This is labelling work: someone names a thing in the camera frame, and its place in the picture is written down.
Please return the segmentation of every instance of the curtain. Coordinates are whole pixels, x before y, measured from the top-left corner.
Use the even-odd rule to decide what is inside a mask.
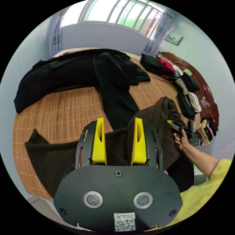
[[[149,55],[153,49],[153,45],[159,40],[162,39],[166,32],[171,28],[172,21],[176,15],[176,12],[170,8],[167,8],[164,14],[162,15],[160,22],[157,26],[157,30],[154,34],[153,39],[149,42],[146,48],[143,51],[143,54]]]
[[[54,32],[53,32],[53,46],[52,46],[52,56],[56,55],[57,53],[60,52],[60,32],[61,32],[61,22],[64,18],[65,13],[67,12],[67,10],[70,8],[67,7],[65,9],[63,9],[59,16],[58,19],[56,21],[56,25],[54,27]]]

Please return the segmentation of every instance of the yellow shirt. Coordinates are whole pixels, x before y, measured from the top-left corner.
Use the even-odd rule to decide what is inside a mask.
[[[201,209],[221,185],[231,166],[231,163],[232,161],[229,159],[220,160],[212,172],[208,182],[201,185],[192,186],[187,191],[182,192],[180,195],[183,205],[174,220],[165,227],[179,223]]]

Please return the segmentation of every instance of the window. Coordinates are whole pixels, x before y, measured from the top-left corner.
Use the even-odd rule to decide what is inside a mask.
[[[86,0],[72,5],[61,26],[106,22],[132,28],[152,38],[166,7],[148,0]]]

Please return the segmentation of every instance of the black pants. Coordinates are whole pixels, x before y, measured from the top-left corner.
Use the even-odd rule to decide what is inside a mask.
[[[166,171],[178,185],[180,192],[194,185],[194,166],[186,156],[181,156]]]

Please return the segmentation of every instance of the hand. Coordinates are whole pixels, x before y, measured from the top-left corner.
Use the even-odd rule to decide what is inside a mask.
[[[174,137],[175,137],[175,143],[179,145],[179,150],[182,151],[185,149],[187,145],[189,145],[189,142],[184,129],[181,130],[181,134],[182,134],[181,139],[178,133],[174,133]]]

